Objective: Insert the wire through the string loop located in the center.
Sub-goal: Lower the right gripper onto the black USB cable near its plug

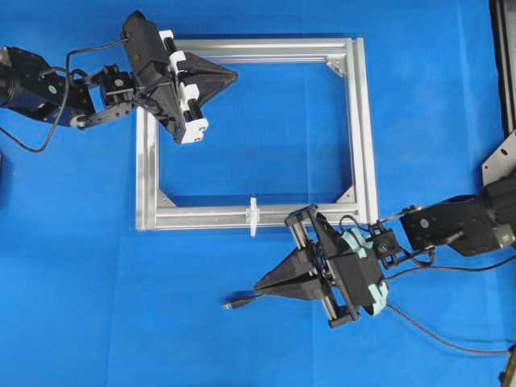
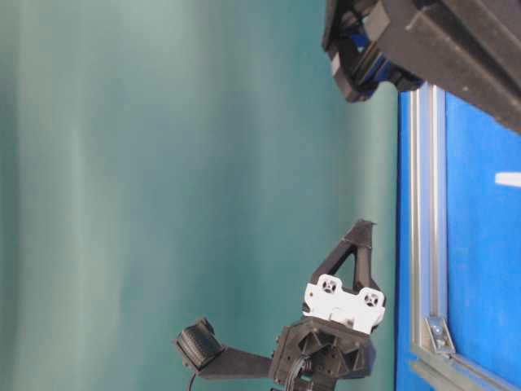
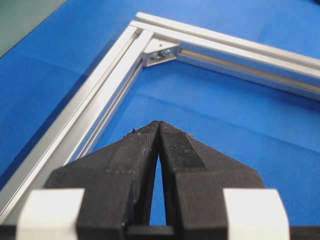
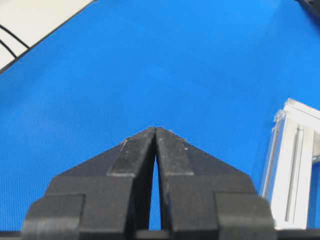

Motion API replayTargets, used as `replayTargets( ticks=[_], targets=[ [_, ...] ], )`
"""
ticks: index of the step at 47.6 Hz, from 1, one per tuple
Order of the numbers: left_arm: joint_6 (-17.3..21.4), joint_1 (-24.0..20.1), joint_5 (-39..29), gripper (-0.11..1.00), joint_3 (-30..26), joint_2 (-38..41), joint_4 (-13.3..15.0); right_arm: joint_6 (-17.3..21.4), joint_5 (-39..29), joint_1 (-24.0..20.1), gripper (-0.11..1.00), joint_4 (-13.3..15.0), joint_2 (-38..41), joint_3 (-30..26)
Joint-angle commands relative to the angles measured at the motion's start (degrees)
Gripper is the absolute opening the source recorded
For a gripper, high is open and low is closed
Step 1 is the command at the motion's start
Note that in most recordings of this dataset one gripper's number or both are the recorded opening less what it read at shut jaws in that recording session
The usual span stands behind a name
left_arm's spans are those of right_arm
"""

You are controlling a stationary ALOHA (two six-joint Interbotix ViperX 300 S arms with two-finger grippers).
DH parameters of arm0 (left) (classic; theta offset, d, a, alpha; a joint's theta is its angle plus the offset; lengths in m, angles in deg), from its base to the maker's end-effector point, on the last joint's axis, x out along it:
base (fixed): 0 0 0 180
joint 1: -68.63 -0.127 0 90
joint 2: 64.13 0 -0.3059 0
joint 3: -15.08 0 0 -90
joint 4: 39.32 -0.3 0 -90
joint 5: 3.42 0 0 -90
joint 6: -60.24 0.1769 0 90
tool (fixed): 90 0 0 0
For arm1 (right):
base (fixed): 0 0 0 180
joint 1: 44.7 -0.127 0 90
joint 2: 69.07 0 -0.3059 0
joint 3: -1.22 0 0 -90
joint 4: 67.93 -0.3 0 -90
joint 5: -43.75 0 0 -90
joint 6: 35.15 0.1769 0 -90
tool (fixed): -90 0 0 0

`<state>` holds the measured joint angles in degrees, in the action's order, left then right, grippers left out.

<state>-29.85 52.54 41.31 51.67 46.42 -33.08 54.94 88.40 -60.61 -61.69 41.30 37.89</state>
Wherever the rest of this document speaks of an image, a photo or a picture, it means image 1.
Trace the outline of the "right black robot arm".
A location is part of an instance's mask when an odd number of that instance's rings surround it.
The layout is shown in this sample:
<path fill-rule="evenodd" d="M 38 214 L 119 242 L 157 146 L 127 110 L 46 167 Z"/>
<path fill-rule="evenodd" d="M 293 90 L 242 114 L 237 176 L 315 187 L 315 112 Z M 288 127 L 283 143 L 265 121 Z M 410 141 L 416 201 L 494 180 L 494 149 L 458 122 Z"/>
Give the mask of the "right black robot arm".
<path fill-rule="evenodd" d="M 375 316 L 386 306 L 384 270 L 420 254 L 435 258 L 447 245 L 462 256 L 503 249 L 515 242 L 515 174 L 488 183 L 477 195 L 407 208 L 400 221 L 412 251 L 403 249 L 383 221 L 337 231 L 310 205 L 289 214 L 295 249 L 255 285 L 258 295 L 323 303 L 331 327 Z"/>

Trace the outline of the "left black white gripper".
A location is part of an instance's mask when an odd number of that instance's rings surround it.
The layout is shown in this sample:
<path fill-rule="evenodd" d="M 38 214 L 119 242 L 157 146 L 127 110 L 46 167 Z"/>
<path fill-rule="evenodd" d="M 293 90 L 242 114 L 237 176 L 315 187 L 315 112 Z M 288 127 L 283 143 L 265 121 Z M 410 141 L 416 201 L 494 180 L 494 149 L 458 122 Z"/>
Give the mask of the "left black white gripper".
<path fill-rule="evenodd" d="M 202 106 L 235 83 L 239 74 L 176 50 L 173 37 L 163 39 L 140 11 L 127 17 L 121 36 L 135 79 L 135 103 L 151 113 L 177 144 L 202 141 L 209 127 Z"/>

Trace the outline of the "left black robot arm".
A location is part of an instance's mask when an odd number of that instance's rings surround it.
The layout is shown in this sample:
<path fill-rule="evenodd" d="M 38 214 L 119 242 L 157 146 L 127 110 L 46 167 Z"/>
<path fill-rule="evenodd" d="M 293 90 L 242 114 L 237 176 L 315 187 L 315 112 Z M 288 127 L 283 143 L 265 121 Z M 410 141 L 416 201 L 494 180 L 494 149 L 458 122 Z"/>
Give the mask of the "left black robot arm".
<path fill-rule="evenodd" d="M 209 126 L 202 107 L 238 79 L 237 72 L 177 49 L 140 11 L 128 16 L 116 41 L 131 65 L 96 73 L 50 66 L 35 53 L 1 50 L 1 107 L 52 127 L 84 130 L 146 110 L 177 144 L 203 139 Z"/>

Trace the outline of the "right black teal gripper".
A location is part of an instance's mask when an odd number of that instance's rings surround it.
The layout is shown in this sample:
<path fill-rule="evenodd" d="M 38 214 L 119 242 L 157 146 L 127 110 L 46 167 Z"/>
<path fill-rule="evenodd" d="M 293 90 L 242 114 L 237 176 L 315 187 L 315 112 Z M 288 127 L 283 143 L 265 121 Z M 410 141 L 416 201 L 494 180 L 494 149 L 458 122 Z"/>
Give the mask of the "right black teal gripper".
<path fill-rule="evenodd" d="M 285 225 L 298 248 L 254 284 L 256 293 L 319 300 L 332 328 L 360 319 L 360 309 L 383 311 L 389 286 L 357 228 L 337 232 L 315 206 L 289 214 Z"/>

